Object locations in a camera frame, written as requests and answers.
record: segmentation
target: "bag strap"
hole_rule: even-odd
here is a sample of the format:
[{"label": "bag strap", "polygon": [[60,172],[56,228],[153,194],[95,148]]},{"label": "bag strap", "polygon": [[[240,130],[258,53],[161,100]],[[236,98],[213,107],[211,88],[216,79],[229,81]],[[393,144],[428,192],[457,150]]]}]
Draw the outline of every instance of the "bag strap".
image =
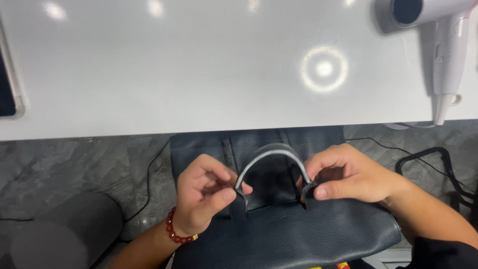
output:
[{"label": "bag strap", "polygon": [[305,200],[305,209],[310,210],[313,208],[313,205],[316,204],[312,203],[311,201],[314,200],[313,192],[314,188],[317,186],[317,183],[315,183],[315,181],[310,180],[305,170],[304,164],[302,163],[302,160],[296,153],[296,151],[294,151],[292,147],[286,144],[269,144],[261,147],[252,154],[249,162],[244,167],[244,169],[242,169],[240,175],[238,176],[236,185],[234,186],[234,190],[237,193],[237,197],[231,203],[231,205],[229,205],[229,212],[233,221],[245,222],[247,220],[247,197],[242,191],[242,182],[244,181],[247,172],[259,160],[267,156],[277,154],[289,157],[300,169],[302,175],[302,182],[304,184],[304,187],[302,189],[302,197]]}]

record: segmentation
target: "gray floor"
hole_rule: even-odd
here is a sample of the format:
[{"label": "gray floor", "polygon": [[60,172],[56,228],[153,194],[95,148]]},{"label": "gray floor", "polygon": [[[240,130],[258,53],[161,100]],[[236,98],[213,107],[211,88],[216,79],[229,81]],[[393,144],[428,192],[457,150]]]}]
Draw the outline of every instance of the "gray floor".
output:
[{"label": "gray floor", "polygon": [[[418,152],[433,146],[450,151],[456,177],[476,188],[478,178],[478,121],[451,121],[432,129],[395,131],[381,124],[345,127],[346,138],[372,137],[385,146]],[[146,199],[146,169],[169,135],[81,138],[0,142],[0,217],[30,218],[55,207],[82,191],[101,191],[115,198],[126,216]],[[351,145],[383,166],[392,169],[405,156],[370,140]],[[443,170],[438,156],[425,157]],[[122,238],[132,239],[161,221],[175,205],[176,194],[167,148],[152,166],[151,201],[124,229]],[[404,176],[435,197],[448,202],[453,188],[446,178],[419,162],[404,166]],[[467,217],[468,211],[462,208]],[[22,224],[0,222],[0,257]],[[117,253],[124,244],[118,244]],[[410,247],[405,241],[396,247]],[[105,268],[114,255],[97,265]]]}]

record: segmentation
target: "white desk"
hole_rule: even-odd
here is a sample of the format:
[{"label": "white desk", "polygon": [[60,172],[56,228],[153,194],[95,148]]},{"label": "white desk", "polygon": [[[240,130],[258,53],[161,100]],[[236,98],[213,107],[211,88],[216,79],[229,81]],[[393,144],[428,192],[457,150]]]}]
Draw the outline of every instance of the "white desk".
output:
[{"label": "white desk", "polygon": [[[433,117],[418,30],[380,34],[372,0],[0,0],[0,12],[25,105],[0,140]],[[477,23],[475,11],[449,120],[478,118]]]}]

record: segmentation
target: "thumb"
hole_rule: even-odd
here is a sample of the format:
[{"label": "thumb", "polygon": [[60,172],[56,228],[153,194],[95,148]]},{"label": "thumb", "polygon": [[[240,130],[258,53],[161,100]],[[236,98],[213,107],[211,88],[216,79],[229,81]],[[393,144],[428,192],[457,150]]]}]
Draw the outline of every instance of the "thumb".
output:
[{"label": "thumb", "polygon": [[356,198],[359,192],[355,178],[350,177],[320,184],[314,190],[314,197],[317,200]]},{"label": "thumb", "polygon": [[232,188],[222,189],[214,193],[198,205],[198,215],[203,217],[205,221],[210,220],[215,214],[232,203],[236,195],[236,192]]}]

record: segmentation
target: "white hair dryer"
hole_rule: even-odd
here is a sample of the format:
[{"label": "white hair dryer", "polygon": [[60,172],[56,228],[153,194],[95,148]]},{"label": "white hair dryer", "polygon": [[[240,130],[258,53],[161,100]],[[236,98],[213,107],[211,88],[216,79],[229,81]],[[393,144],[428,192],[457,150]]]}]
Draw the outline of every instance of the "white hair dryer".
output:
[{"label": "white hair dryer", "polygon": [[458,94],[467,54],[468,25],[478,0],[392,0],[391,12],[401,28],[436,21],[433,88],[438,95],[435,125],[443,125],[450,106],[458,105]]}]

